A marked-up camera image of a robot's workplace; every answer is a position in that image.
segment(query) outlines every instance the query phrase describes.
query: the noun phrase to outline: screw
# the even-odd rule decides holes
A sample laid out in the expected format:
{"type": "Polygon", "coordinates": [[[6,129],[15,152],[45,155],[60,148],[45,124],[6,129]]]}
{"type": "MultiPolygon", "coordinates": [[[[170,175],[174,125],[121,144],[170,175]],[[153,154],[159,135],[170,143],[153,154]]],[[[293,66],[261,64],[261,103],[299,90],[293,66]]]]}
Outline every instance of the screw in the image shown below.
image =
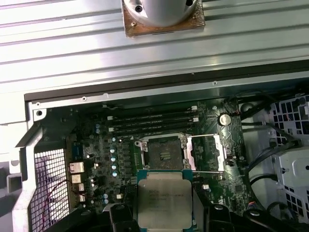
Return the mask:
{"type": "Polygon", "coordinates": [[[257,211],[251,211],[250,214],[251,214],[252,216],[255,216],[255,217],[260,216],[260,213],[257,212],[257,211]]]}
{"type": "Polygon", "coordinates": [[[214,208],[216,210],[223,210],[223,206],[222,205],[216,205],[214,208]]]}
{"type": "Polygon", "coordinates": [[[136,6],[136,7],[135,7],[135,11],[136,11],[137,13],[140,13],[140,12],[143,11],[143,8],[142,8],[141,6],[136,6]]]}

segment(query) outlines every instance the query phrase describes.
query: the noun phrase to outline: black cable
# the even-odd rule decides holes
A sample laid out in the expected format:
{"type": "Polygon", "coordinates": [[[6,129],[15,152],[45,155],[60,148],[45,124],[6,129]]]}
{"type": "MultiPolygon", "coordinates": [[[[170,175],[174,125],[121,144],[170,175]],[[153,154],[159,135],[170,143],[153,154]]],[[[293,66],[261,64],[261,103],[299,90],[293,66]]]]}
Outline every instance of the black cable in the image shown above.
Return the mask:
{"type": "Polygon", "coordinates": [[[248,166],[248,172],[251,171],[256,165],[258,165],[260,162],[264,161],[268,157],[271,157],[275,154],[281,154],[282,152],[286,151],[287,149],[293,147],[295,145],[294,141],[287,142],[286,144],[282,146],[278,146],[262,155],[260,155],[257,159],[255,159],[253,162],[251,162],[248,166]]]}
{"type": "Polygon", "coordinates": [[[292,218],[296,221],[298,221],[298,218],[297,218],[297,215],[296,213],[291,209],[289,208],[286,204],[282,203],[282,202],[273,202],[271,203],[268,207],[267,207],[267,212],[270,214],[271,211],[273,210],[273,208],[275,208],[277,205],[283,207],[283,208],[286,208],[290,211],[291,215],[292,215],[292,218]]]}
{"type": "Polygon", "coordinates": [[[249,190],[251,197],[254,199],[256,205],[263,211],[266,211],[266,209],[264,208],[264,206],[262,205],[262,203],[260,202],[260,200],[257,198],[256,194],[254,193],[252,186],[250,184],[250,180],[249,180],[249,172],[247,170],[245,170],[244,173],[244,178],[243,178],[243,182],[247,187],[247,190],[249,190]]]}
{"type": "Polygon", "coordinates": [[[274,125],[272,125],[271,123],[263,123],[263,122],[242,122],[241,123],[242,126],[269,126],[272,129],[274,129],[276,132],[278,132],[279,134],[281,134],[283,137],[285,137],[288,141],[294,141],[295,138],[291,135],[289,135],[288,133],[286,133],[285,131],[281,130],[278,127],[275,127],[274,125]]]}
{"type": "Polygon", "coordinates": [[[261,175],[253,180],[250,181],[250,185],[253,185],[256,181],[261,180],[261,179],[272,179],[273,181],[278,181],[277,175],[275,174],[266,174],[266,175],[261,175]]]}
{"type": "Polygon", "coordinates": [[[254,92],[260,92],[262,95],[264,95],[264,96],[267,97],[268,99],[277,102],[277,100],[276,100],[274,97],[272,97],[271,95],[269,95],[268,93],[266,93],[265,91],[263,91],[263,90],[261,90],[261,89],[250,89],[250,90],[246,90],[246,91],[243,91],[243,92],[234,94],[231,98],[235,98],[235,97],[237,97],[237,96],[241,96],[241,95],[246,94],[246,93],[252,93],[252,94],[253,94],[254,92]]]}

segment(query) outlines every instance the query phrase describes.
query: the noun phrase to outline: ventilation grille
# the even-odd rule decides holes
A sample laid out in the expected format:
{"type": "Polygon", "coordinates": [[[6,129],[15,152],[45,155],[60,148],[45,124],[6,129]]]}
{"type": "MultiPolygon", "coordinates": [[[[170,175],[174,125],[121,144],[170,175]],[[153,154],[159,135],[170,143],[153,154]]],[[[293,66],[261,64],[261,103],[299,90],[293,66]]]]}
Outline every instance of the ventilation grille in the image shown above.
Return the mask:
{"type": "Polygon", "coordinates": [[[64,150],[36,153],[35,173],[37,189],[30,203],[32,231],[42,232],[69,214],[64,150]]]}
{"type": "Polygon", "coordinates": [[[286,201],[288,207],[293,209],[295,213],[297,213],[300,216],[304,216],[304,210],[303,210],[303,204],[300,199],[296,198],[295,196],[292,196],[288,193],[285,194],[286,196],[286,201]]]}
{"type": "MultiPolygon", "coordinates": [[[[273,110],[273,117],[275,126],[285,130],[290,135],[293,135],[293,132],[296,134],[309,134],[309,118],[307,112],[309,102],[309,96],[296,98],[289,101],[282,101],[275,104],[273,110]],[[285,128],[285,122],[292,122],[289,124],[290,128],[285,128]]],[[[277,132],[277,144],[282,145],[286,143],[286,138],[282,137],[277,132]]]]}

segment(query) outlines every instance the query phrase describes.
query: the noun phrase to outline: ram slot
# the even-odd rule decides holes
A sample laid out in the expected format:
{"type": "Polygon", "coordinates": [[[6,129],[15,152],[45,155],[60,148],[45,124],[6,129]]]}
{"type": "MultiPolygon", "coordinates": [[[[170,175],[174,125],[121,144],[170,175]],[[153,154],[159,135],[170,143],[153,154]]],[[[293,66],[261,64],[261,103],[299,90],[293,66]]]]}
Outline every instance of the ram slot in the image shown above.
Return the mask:
{"type": "Polygon", "coordinates": [[[147,115],[147,116],[136,116],[136,117],[124,117],[120,118],[122,116],[109,116],[108,120],[109,123],[112,125],[119,124],[121,122],[143,122],[143,121],[149,121],[149,120],[160,120],[162,118],[178,118],[178,117],[184,117],[184,116],[196,116],[198,115],[198,112],[175,112],[175,113],[168,113],[168,114],[158,114],[157,112],[153,115],[147,115]]]}
{"type": "Polygon", "coordinates": [[[114,129],[130,129],[136,127],[152,127],[155,125],[165,125],[170,123],[186,123],[186,122],[193,122],[198,121],[197,117],[178,117],[178,118],[161,118],[158,120],[150,120],[144,122],[128,122],[128,123],[121,123],[118,125],[112,125],[114,129]]]}

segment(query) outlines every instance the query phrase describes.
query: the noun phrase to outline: cylindrical capacitor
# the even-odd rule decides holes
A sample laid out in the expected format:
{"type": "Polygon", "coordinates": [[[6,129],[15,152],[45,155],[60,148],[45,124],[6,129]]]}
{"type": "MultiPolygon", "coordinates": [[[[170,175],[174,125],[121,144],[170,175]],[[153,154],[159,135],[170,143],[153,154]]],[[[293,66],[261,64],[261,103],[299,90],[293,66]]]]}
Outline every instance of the cylindrical capacitor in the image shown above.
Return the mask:
{"type": "Polygon", "coordinates": [[[95,166],[96,166],[96,167],[102,166],[102,163],[101,163],[101,162],[96,162],[96,163],[95,163],[95,166]]]}
{"type": "Polygon", "coordinates": [[[87,159],[89,159],[89,158],[93,158],[95,155],[94,154],[88,154],[86,157],[87,157],[87,159]]]}
{"type": "Polygon", "coordinates": [[[220,126],[228,126],[231,124],[231,116],[230,115],[227,115],[227,114],[221,114],[219,117],[218,117],[218,124],[220,126]]]}

